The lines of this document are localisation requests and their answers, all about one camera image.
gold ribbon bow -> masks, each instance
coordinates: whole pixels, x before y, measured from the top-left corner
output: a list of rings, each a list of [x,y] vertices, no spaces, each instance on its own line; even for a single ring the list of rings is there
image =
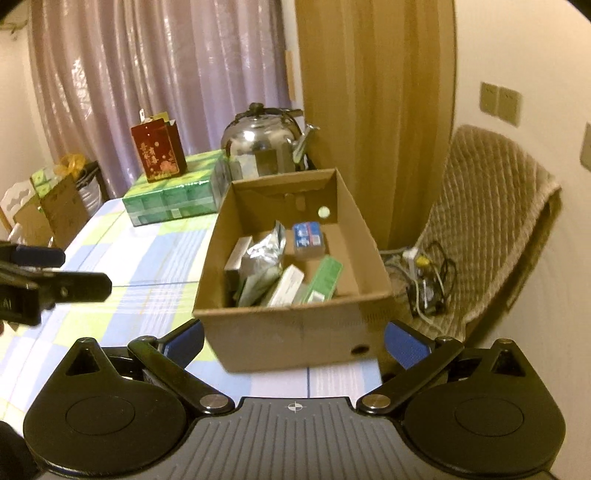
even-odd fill
[[[53,167],[53,171],[60,177],[72,175],[74,181],[78,180],[86,164],[86,159],[81,153],[68,153],[64,155],[58,165]]]

blue and green tablecloth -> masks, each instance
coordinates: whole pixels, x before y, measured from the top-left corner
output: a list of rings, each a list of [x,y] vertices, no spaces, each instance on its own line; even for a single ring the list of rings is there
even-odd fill
[[[191,318],[216,215],[133,227],[120,200],[105,203],[66,250],[65,270],[104,272],[113,282],[99,304],[64,304],[43,314],[37,328],[10,328],[0,337],[0,419],[22,430],[24,413],[80,337],[103,346],[163,334]],[[373,360],[284,372],[229,374],[209,345],[187,367],[230,395],[348,396],[353,404],[380,383]]]

open cardboard box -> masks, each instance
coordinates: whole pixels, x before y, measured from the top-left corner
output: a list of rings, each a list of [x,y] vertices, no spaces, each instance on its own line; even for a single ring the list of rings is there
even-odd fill
[[[320,207],[330,215],[322,219]],[[224,265],[236,241],[262,238],[279,220],[288,231],[283,266],[309,282],[320,260],[294,258],[291,227],[318,221],[327,253],[343,264],[333,300],[291,307],[231,307]],[[195,299],[218,360],[230,372],[286,369],[377,356],[391,318],[392,290],[375,242],[337,170],[235,181],[220,208]]]
[[[42,198],[35,194],[15,215],[28,245],[66,249],[88,222],[88,212],[71,175],[62,178]]]

stainless steel kettle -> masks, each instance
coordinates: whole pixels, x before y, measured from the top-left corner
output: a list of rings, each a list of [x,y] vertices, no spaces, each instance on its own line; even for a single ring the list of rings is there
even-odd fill
[[[262,103],[251,103],[237,114],[222,136],[232,180],[306,170],[307,139],[317,127],[306,125],[302,134],[295,120],[302,115],[302,110],[265,108]]]

kettle spout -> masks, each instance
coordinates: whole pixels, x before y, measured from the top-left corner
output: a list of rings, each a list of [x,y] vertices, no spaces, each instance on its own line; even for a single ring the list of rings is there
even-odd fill
[[[308,144],[308,138],[310,137],[310,133],[313,130],[320,130],[320,128],[307,124],[302,136],[293,142],[294,163],[298,164],[302,161],[302,158],[304,158],[304,153],[306,153],[306,146]]]

